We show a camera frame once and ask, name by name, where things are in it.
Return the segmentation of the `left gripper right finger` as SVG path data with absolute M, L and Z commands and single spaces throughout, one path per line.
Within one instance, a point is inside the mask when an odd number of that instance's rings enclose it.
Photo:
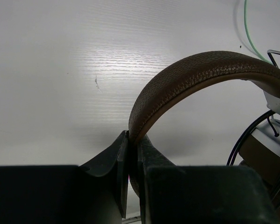
M 176 166 L 144 137 L 137 145 L 144 224 L 276 224 L 259 175 L 243 166 Z

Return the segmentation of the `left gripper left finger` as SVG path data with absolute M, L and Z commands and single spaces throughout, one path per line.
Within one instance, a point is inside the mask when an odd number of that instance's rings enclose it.
M 0 166 L 0 224 L 119 224 L 128 131 L 83 165 Z

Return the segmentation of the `brown silver headphones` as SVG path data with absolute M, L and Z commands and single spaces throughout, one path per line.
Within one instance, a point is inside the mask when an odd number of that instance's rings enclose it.
M 170 108 L 204 88 L 247 80 L 263 90 L 269 111 L 252 123 L 234 146 L 227 164 L 240 154 L 269 185 L 280 211 L 280 69 L 275 62 L 230 51 L 209 51 L 181 59 L 159 72 L 141 91 L 129 117 L 130 143 L 138 143 Z

